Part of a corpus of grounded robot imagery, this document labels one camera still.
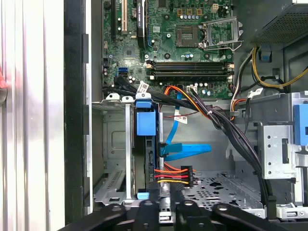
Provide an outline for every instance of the red wire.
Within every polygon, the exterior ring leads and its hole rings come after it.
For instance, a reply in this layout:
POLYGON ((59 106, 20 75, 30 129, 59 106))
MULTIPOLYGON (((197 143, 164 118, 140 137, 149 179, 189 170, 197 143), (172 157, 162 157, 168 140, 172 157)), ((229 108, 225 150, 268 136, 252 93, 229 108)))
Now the red wire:
POLYGON ((193 115, 193 114, 196 114, 198 112, 193 112, 193 113, 189 113, 189 114, 185 114, 185 115, 170 115, 170 116, 164 116, 164 118, 174 118, 174 117, 179 117, 179 116, 189 116, 189 115, 193 115))
POLYGON ((168 178, 188 178, 188 175, 184 175, 184 176, 170 176, 170 175, 157 175, 155 176, 155 178, 159 178, 159 177, 168 177, 168 178))

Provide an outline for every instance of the blue clip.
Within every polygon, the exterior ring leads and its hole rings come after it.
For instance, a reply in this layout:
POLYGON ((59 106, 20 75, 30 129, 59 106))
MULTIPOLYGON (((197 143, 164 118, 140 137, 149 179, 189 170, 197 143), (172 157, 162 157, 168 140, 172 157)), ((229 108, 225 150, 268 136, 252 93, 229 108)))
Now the blue clip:
POLYGON ((136 102, 136 107, 137 108, 151 108, 152 107, 152 103, 150 100, 147 101, 137 101, 136 102))

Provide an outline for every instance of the blue plastic latch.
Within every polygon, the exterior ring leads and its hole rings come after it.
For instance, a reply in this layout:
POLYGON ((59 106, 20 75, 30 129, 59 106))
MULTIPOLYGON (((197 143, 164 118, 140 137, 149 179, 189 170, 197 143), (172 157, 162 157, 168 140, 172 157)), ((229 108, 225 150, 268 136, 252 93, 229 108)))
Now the blue plastic latch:
POLYGON ((156 135, 156 112, 137 112, 137 136, 156 135))
POLYGON ((151 108, 152 103, 151 101, 137 101, 136 107, 137 108, 151 108))
POLYGON ((308 145, 308 104, 294 105, 295 144, 308 145))
POLYGON ((137 193, 137 198, 138 198, 138 200, 147 200, 147 199, 149 199, 150 198, 150 193, 148 193, 148 192, 139 192, 139 193, 137 193))

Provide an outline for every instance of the wire connector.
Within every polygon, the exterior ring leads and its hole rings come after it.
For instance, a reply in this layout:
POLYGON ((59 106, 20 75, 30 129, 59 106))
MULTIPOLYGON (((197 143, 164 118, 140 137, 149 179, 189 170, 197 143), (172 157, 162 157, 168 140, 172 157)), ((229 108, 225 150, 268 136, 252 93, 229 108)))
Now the wire connector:
POLYGON ((188 178, 185 178, 185 181, 188 182, 188 185, 185 184, 185 186, 193 187, 193 168, 192 168, 191 165, 190 166, 181 166, 181 170, 184 170, 184 169, 188 169, 188 171, 185 172, 188 175, 188 178))

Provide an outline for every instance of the pcie slot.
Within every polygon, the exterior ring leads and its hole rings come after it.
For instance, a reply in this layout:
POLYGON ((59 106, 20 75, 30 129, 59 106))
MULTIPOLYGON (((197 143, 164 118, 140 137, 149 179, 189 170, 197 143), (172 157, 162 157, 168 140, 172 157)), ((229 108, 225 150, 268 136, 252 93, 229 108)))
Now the pcie slot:
POLYGON ((127 34, 127 0, 122 0, 122 34, 127 34))
POLYGON ((116 39, 116 0, 111 0, 111 39, 116 39))

